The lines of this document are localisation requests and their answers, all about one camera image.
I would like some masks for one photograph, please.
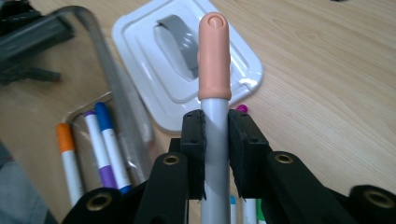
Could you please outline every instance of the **screw hole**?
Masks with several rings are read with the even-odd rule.
[[[107,192],[97,193],[87,202],[87,209],[93,212],[106,208],[111,203],[112,197]]]
[[[293,162],[293,158],[286,154],[277,154],[275,156],[275,159],[282,163],[292,163]]]

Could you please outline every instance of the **white marker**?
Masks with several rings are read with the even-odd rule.
[[[244,224],[257,224],[256,199],[245,199],[242,202]]]
[[[230,223],[228,111],[230,90],[228,22],[217,13],[206,14],[199,25],[199,91],[205,113],[205,193],[201,223]]]
[[[82,187],[81,177],[78,172],[72,132],[68,124],[60,123],[56,126],[56,133],[64,162],[64,174],[66,176],[70,203],[73,207],[84,194],[84,188]]]
[[[116,179],[114,178],[113,169],[107,156],[106,146],[100,134],[99,123],[96,114],[93,111],[85,113],[85,122],[90,132],[93,152],[99,168],[99,175],[102,179],[103,187],[116,189]]]
[[[113,167],[117,186],[121,193],[126,193],[132,189],[131,181],[126,173],[124,159],[121,156],[117,137],[114,133],[113,124],[106,105],[101,102],[97,103],[95,105],[95,112],[98,116],[100,130],[102,132],[103,139],[105,140],[108,157],[111,161],[111,167]]]

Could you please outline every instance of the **gray plastic object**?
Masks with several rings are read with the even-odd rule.
[[[198,78],[198,44],[193,38],[193,34],[184,21],[176,15],[170,15],[159,20],[160,26],[167,29],[175,39],[178,49],[183,56],[184,63],[192,72],[192,78]]]

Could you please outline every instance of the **blue marker cap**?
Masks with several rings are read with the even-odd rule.
[[[132,190],[132,186],[131,185],[128,185],[128,186],[125,186],[125,187],[123,187],[122,189],[120,189],[120,192],[121,192],[121,194],[126,194],[126,193],[128,193],[129,191],[131,191]]]
[[[114,129],[111,123],[110,114],[108,113],[107,106],[102,103],[96,103],[95,105],[96,116],[98,117],[100,131],[106,129]]]
[[[230,204],[236,204],[236,199],[233,195],[230,196]]]

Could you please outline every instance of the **marker cap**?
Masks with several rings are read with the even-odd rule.
[[[62,152],[74,150],[73,136],[70,126],[67,123],[60,123],[56,126],[56,134],[58,136],[59,149]]]
[[[113,123],[111,122],[110,115],[107,110],[107,106],[104,103],[96,103],[95,112],[98,117],[100,131],[104,131],[106,129],[114,129]]]

